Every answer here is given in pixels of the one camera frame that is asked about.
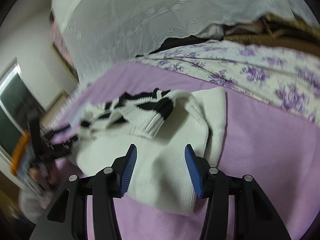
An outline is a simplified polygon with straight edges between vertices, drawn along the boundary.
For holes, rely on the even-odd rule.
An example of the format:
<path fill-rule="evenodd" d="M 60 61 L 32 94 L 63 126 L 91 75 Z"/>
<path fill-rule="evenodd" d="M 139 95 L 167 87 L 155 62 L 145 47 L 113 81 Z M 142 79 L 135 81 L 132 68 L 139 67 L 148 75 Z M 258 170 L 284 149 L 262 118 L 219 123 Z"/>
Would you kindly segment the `grey sleeve left forearm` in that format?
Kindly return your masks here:
<path fill-rule="evenodd" d="M 18 204 L 25 217 L 34 224 L 43 215 L 51 202 L 54 192 L 44 190 L 37 183 L 24 182 L 20 189 Z"/>

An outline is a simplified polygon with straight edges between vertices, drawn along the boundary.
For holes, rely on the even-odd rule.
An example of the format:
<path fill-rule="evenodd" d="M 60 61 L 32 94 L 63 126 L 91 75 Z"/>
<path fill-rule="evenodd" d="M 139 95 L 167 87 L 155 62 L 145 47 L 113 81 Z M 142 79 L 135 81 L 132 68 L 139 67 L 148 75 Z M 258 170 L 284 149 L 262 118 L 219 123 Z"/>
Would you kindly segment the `person's left hand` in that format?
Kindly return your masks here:
<path fill-rule="evenodd" d="M 29 176 L 40 184 L 41 180 L 41 170 L 39 168 L 32 167 L 29 170 Z M 49 185 L 57 185 L 59 183 L 59 171 L 57 169 L 56 163 L 52 163 L 48 165 L 47 175 L 45 176 L 45 179 Z"/>

